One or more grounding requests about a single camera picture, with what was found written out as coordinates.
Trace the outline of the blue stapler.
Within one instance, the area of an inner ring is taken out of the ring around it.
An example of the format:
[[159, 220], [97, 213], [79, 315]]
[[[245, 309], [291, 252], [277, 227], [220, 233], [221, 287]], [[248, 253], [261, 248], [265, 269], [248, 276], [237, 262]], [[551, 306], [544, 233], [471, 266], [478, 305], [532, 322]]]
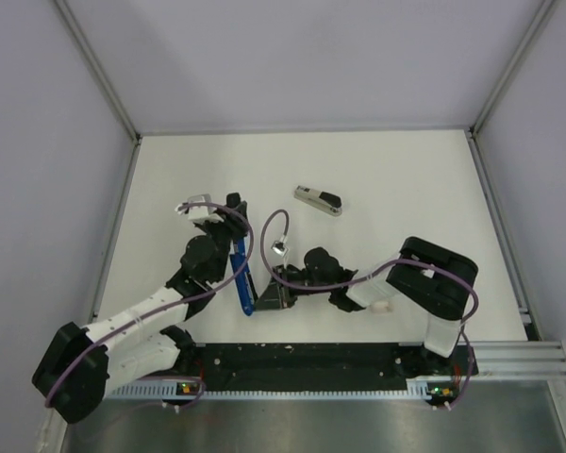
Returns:
[[229, 256], [233, 273], [238, 273], [235, 285], [241, 304], [241, 310], [246, 316], [251, 316], [258, 298], [249, 265], [242, 266], [246, 259], [245, 240], [239, 239], [233, 243], [233, 253]]

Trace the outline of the grey black stapler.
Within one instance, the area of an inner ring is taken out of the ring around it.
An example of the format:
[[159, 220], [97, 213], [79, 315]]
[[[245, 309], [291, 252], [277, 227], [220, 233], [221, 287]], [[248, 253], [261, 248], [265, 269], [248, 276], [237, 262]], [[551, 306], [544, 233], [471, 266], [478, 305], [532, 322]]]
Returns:
[[342, 214], [341, 198], [333, 193], [298, 185], [293, 191], [293, 196], [295, 199], [328, 215], [339, 217]]

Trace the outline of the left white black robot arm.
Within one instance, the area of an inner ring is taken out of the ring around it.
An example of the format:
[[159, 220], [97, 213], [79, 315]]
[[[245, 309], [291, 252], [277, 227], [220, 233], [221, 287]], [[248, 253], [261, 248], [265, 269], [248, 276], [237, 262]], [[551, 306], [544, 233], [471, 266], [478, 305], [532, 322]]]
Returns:
[[253, 240], [247, 203], [239, 193], [216, 204], [196, 195], [176, 208], [199, 229], [185, 246], [175, 273], [143, 301], [85, 326], [60, 327], [31, 382], [44, 405], [67, 423], [88, 417], [113, 391], [139, 378], [171, 370], [185, 374], [195, 353], [179, 324], [203, 310], [242, 272], [226, 269], [234, 246]]

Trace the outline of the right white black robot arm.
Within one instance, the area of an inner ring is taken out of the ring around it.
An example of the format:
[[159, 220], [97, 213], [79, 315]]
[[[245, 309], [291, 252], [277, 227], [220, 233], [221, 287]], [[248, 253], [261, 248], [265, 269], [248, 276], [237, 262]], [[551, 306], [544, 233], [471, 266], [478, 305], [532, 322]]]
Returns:
[[300, 296], [327, 294], [339, 310], [384, 310], [394, 298], [414, 303], [425, 315], [424, 367], [445, 372], [457, 358], [468, 297], [478, 266], [471, 259], [418, 237], [407, 238], [396, 257], [360, 272], [346, 269], [322, 247], [310, 249], [304, 266], [280, 264], [254, 303], [255, 310], [291, 308]]

